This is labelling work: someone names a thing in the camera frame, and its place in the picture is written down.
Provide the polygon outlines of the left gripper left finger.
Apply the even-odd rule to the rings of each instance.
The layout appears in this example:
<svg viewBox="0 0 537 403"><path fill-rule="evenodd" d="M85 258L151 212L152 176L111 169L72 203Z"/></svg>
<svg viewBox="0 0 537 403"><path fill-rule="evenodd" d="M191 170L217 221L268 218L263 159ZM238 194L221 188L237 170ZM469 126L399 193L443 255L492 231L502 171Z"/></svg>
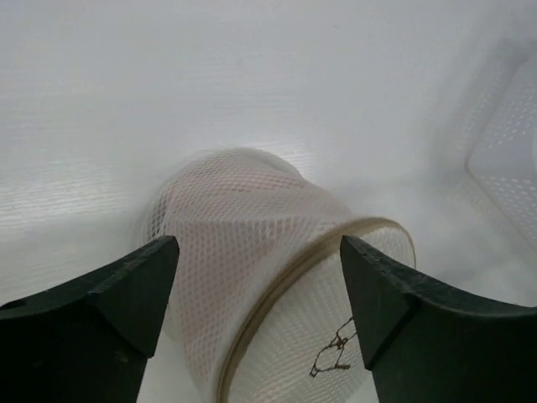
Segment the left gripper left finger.
<svg viewBox="0 0 537 403"><path fill-rule="evenodd" d="M1 307L3 402L134 402L156 351L180 249L162 236Z"/></svg>

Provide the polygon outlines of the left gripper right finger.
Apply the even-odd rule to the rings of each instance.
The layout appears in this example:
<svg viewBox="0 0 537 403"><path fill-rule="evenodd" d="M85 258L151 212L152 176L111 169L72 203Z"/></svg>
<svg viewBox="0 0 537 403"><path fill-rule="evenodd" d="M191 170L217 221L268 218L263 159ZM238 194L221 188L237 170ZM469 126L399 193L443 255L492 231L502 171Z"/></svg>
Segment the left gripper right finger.
<svg viewBox="0 0 537 403"><path fill-rule="evenodd" d="M340 255L380 401L535 401L533 307L460 290L359 238L344 237Z"/></svg>

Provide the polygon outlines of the white mesh laundry bag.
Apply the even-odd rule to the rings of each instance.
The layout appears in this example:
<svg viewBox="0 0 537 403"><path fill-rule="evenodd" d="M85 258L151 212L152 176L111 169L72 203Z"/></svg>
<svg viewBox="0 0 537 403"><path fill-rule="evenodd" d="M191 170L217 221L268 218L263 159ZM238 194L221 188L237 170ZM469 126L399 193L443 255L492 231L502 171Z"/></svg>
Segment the white mesh laundry bag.
<svg viewBox="0 0 537 403"><path fill-rule="evenodd" d="M355 236L414 266L395 221L358 217L256 149L192 160L149 203L141 243L180 247L164 331L204 402L345 402L368 377L341 269Z"/></svg>

